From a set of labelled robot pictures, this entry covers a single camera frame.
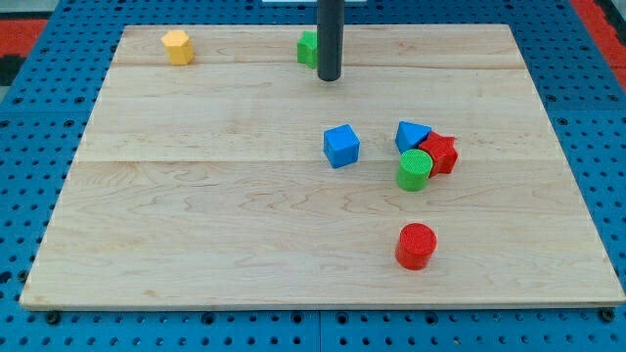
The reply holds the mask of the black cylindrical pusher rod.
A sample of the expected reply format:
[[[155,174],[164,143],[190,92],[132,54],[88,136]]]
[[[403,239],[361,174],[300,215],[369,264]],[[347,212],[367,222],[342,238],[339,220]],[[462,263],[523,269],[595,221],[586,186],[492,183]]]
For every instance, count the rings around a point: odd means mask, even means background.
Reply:
[[[317,71],[323,81],[341,76],[344,5],[344,0],[319,0],[317,4]]]

